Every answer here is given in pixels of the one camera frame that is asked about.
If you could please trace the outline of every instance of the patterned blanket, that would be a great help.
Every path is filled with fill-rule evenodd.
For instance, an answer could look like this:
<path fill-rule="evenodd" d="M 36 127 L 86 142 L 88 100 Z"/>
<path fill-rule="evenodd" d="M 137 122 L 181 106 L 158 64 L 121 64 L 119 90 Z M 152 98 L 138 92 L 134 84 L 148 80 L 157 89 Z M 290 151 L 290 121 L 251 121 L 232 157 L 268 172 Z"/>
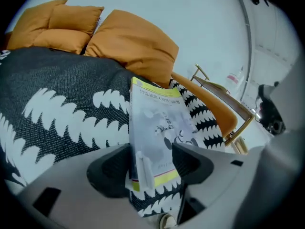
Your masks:
<path fill-rule="evenodd" d="M 128 143 L 133 76 L 111 59 L 40 47 L 2 51 L 0 158 L 11 191 L 18 194 L 63 159 Z M 206 147 L 224 151 L 212 112 L 171 80 L 176 86 Z M 151 191 L 131 191 L 130 202 L 140 216 L 150 216 L 179 208 L 181 190 L 178 178 Z"/>

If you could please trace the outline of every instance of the book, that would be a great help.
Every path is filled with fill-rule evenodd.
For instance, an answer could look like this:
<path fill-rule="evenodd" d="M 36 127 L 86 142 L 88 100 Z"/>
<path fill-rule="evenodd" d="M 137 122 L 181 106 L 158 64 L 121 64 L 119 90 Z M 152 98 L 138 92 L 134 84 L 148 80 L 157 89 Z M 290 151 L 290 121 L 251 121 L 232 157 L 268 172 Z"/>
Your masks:
<path fill-rule="evenodd" d="M 154 189 L 179 176 L 172 143 L 205 147 L 179 90 L 132 78 L 129 111 L 132 187 Z"/>

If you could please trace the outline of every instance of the small bottle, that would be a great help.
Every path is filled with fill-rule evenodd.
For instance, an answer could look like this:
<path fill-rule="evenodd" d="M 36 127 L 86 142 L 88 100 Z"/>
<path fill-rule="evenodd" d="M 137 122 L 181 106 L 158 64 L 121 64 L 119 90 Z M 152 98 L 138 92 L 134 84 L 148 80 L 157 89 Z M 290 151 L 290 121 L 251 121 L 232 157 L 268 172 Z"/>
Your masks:
<path fill-rule="evenodd" d="M 244 67 L 242 67 L 237 74 L 233 74 L 233 73 L 228 74 L 226 78 L 226 84 L 224 87 L 227 89 L 227 91 L 232 97 L 235 97 L 237 95 L 239 87 L 244 81 L 243 68 Z"/>

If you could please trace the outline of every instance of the yellow stripe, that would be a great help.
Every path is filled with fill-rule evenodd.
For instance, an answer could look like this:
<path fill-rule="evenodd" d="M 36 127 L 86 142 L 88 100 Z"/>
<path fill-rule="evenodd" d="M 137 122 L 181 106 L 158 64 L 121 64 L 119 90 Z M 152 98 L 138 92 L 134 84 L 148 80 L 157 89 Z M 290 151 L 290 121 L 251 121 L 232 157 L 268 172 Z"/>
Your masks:
<path fill-rule="evenodd" d="M 132 78 L 132 83 L 136 84 L 148 91 L 151 91 L 155 94 L 159 94 L 165 97 L 181 97 L 181 94 L 179 92 L 179 90 L 177 89 L 177 87 L 173 88 L 173 89 L 162 89 L 156 86 L 152 86 L 144 81 L 141 81 L 140 79 L 133 77 Z"/>
<path fill-rule="evenodd" d="M 171 172 L 165 173 L 163 175 L 160 175 L 158 177 L 155 177 L 154 179 L 154 187 L 160 186 L 170 180 L 175 179 L 176 177 L 178 177 L 179 174 L 177 172 L 177 170 L 172 170 Z M 137 181 L 132 181 L 132 187 L 135 191 L 140 191 L 140 184 Z"/>

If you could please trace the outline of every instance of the orange pillow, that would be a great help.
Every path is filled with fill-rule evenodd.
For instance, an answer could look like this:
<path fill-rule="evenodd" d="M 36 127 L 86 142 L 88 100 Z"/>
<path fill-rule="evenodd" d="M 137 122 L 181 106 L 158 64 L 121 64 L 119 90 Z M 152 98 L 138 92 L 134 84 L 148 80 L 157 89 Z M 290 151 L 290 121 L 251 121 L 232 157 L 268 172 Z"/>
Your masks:
<path fill-rule="evenodd" d="M 68 29 L 92 36 L 104 7 L 59 5 L 54 8 L 49 29 Z"/>
<path fill-rule="evenodd" d="M 81 31 L 49 29 L 35 39 L 34 46 L 80 54 L 89 41 L 90 36 Z"/>
<path fill-rule="evenodd" d="M 7 49 L 31 47 L 35 38 L 48 28 L 54 7 L 66 2 L 54 0 L 26 9 L 11 34 Z"/>
<path fill-rule="evenodd" d="M 86 48 L 86 56 L 115 59 L 168 88 L 179 47 L 157 26 L 132 13 L 114 10 Z"/>

